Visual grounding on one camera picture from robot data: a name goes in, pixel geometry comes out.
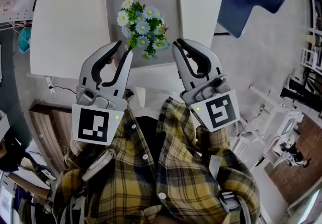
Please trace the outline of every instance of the chair leg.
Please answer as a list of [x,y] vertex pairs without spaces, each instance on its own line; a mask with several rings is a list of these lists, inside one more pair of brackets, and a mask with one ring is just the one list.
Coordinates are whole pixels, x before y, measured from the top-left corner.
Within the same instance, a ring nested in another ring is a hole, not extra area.
[[213,36],[230,36],[230,33],[214,33]]

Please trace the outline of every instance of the shirt button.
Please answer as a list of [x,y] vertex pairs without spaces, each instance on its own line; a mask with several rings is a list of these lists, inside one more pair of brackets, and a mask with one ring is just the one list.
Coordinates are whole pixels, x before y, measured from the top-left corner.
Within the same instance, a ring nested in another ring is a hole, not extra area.
[[165,193],[159,193],[158,197],[160,198],[160,200],[164,200],[164,199],[166,199],[167,196]]

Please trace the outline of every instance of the flower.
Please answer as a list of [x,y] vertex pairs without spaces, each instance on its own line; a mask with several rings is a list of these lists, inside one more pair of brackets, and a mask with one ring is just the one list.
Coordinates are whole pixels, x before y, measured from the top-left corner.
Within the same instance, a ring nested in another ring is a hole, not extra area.
[[143,10],[143,16],[144,18],[146,19],[151,19],[154,17],[154,13],[155,13],[156,9],[153,8],[153,7],[146,7],[144,10]]
[[135,20],[134,20],[135,23],[138,23],[138,22],[141,22],[141,21],[144,21],[144,20],[145,20],[145,18],[144,18],[143,14],[141,12],[137,12],[135,14]]
[[166,27],[163,24],[159,24],[157,28],[154,30],[155,35],[164,34],[166,32]]
[[146,38],[145,36],[140,36],[137,39],[137,46],[143,50],[147,49],[147,47],[149,46],[150,41],[148,38]]
[[155,18],[158,18],[158,19],[162,19],[163,18],[163,14],[159,10],[155,10],[154,11],[154,17]]
[[120,11],[117,17],[117,24],[119,26],[126,26],[129,22],[129,17],[125,11]]
[[159,39],[156,39],[152,45],[153,49],[155,50],[165,50],[169,48],[170,44],[168,41],[161,41]]
[[130,38],[132,36],[132,32],[126,26],[122,26],[121,30],[125,38]]
[[155,35],[154,35],[154,33],[153,33],[153,32],[148,32],[148,33],[146,34],[146,37],[147,37],[150,41],[154,41],[154,39],[155,39]]
[[125,0],[123,3],[122,3],[122,8],[124,9],[129,9],[133,4],[133,0]]
[[146,34],[150,31],[150,25],[147,22],[141,21],[136,24],[135,30],[138,34]]

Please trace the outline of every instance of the teal object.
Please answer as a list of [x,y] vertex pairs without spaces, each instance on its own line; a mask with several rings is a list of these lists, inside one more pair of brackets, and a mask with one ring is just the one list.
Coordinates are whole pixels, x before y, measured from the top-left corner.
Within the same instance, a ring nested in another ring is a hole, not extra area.
[[29,28],[24,28],[20,31],[18,37],[18,46],[21,54],[24,54],[26,51],[30,49],[30,37],[31,30]]

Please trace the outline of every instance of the fluorescent light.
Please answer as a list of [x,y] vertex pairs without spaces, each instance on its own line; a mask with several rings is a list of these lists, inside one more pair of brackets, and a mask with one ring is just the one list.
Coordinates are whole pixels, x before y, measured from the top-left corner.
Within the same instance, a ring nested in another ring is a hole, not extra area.
[[313,208],[313,205],[314,205],[314,203],[315,203],[315,200],[316,200],[316,198],[317,198],[317,195],[318,195],[318,193],[320,192],[320,190],[318,190],[313,196],[312,196],[312,198],[311,198],[311,201],[310,201],[310,203],[308,204],[308,207],[306,208],[306,210],[305,210],[305,212],[304,212],[304,214],[303,214],[303,216],[302,216],[302,218],[300,219],[300,221],[298,222],[298,224],[301,224],[302,222],[304,222],[304,221],[306,221],[306,219],[307,219],[307,217],[308,217],[308,215],[309,215],[309,213],[310,213],[310,211],[312,210],[312,208]]

